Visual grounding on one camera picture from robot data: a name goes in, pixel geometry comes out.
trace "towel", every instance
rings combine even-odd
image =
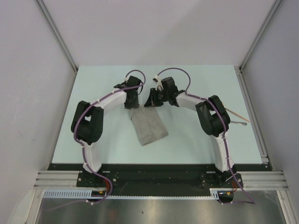
[[[129,110],[131,121],[142,146],[158,141],[168,135],[154,107],[139,107]]]

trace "gray floor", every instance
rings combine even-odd
[[[98,205],[75,203],[42,211],[70,199],[45,198],[37,224],[284,224],[275,191],[252,191],[252,204],[221,206],[209,200],[109,199]],[[245,199],[237,192],[235,199]]]

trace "wall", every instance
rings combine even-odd
[[[245,67],[266,145],[299,211],[299,1],[284,1]]]
[[[0,223],[49,160],[74,73],[33,0],[0,8]]]
[[[45,0],[78,65],[240,65],[274,0]]]

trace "folded cloth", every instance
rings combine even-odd
[[[137,137],[142,146],[158,141],[168,135],[154,107],[139,107],[129,110]]]

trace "metal utensil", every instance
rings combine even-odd
[[[247,123],[246,122],[239,122],[239,121],[230,121],[231,123],[233,123],[233,124],[238,124],[238,125],[247,125]]]

